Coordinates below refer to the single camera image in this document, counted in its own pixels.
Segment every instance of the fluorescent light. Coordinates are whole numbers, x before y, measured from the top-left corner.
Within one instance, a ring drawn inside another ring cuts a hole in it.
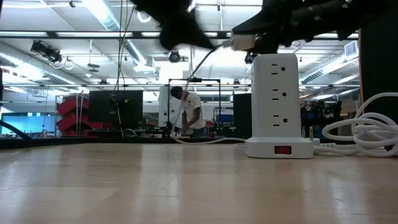
[[[50,80],[50,78],[22,78],[22,79],[32,80],[32,81]]]
[[[205,32],[205,35],[208,37],[217,37],[218,33],[217,32]]]
[[[347,91],[344,91],[344,92],[342,92],[342,93],[339,93],[339,95],[345,95],[345,94],[354,92],[354,91],[356,91],[356,90],[358,90],[358,89],[359,89],[359,88],[356,88],[356,89],[353,89],[353,90],[347,90]]]
[[[359,73],[357,73],[355,75],[350,75],[348,77],[342,78],[341,80],[338,80],[337,82],[334,82],[334,85],[346,83],[346,82],[349,82],[349,81],[353,80],[354,78],[358,78],[358,77],[359,77]]]
[[[3,84],[3,86],[40,87],[39,84]]]
[[[0,31],[0,36],[3,37],[48,37],[49,35],[46,32],[9,32],[9,31]]]
[[[350,36],[347,37],[347,39],[357,39],[359,37],[358,34],[351,34]],[[338,38],[338,34],[334,34],[334,33],[327,33],[327,34],[320,34],[320,35],[316,35],[314,38]]]
[[[316,97],[314,97],[312,99],[313,100],[324,100],[324,99],[330,98],[332,96],[333,96],[333,94],[325,94],[325,95],[316,96]]]
[[[143,37],[158,37],[160,32],[142,32],[141,35]]]
[[[122,37],[124,32],[57,32],[59,37]],[[132,33],[127,32],[126,37],[132,37]]]

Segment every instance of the black curtain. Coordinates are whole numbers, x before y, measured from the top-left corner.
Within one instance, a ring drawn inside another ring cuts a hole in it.
[[[363,102],[384,92],[398,92],[398,7],[361,30],[361,93]],[[398,98],[381,98],[366,112],[384,114],[398,123]]]

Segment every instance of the blurry black object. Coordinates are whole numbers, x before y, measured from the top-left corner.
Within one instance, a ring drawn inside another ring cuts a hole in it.
[[[215,46],[196,21],[195,10],[188,13],[192,0],[130,0],[160,23],[160,44],[173,50],[178,44],[190,44],[207,49]]]
[[[0,0],[0,19],[1,19],[2,0]]]
[[[337,31],[346,39],[381,14],[398,5],[397,0],[263,0],[262,10],[236,26],[233,34],[256,35],[256,44],[245,49],[276,54],[280,44],[290,47],[295,40]]]

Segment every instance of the ductwork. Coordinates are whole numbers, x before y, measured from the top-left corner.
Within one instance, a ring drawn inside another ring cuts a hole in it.
[[[119,32],[121,25],[114,16],[111,6],[106,0],[81,0],[87,9],[93,13],[93,15],[100,21],[100,23],[108,31]],[[143,56],[137,47],[132,43],[131,40],[126,40],[124,42],[124,48],[127,53],[132,57],[138,65],[146,65],[147,61],[145,56]]]
[[[11,62],[14,65],[18,65],[18,69],[26,70],[24,75],[27,77],[44,77],[47,74],[68,84],[87,83],[2,43],[0,43],[0,60]]]
[[[359,57],[358,42],[353,41],[345,46],[345,50],[340,54],[322,62],[317,67],[305,72],[300,79],[301,84],[307,84],[308,82],[322,77],[326,74],[332,73],[338,69],[343,68],[347,64],[351,63]]]

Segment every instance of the wooden floor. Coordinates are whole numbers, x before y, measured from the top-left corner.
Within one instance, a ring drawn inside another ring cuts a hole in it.
[[[0,223],[398,223],[398,159],[250,159],[230,145],[0,151]]]

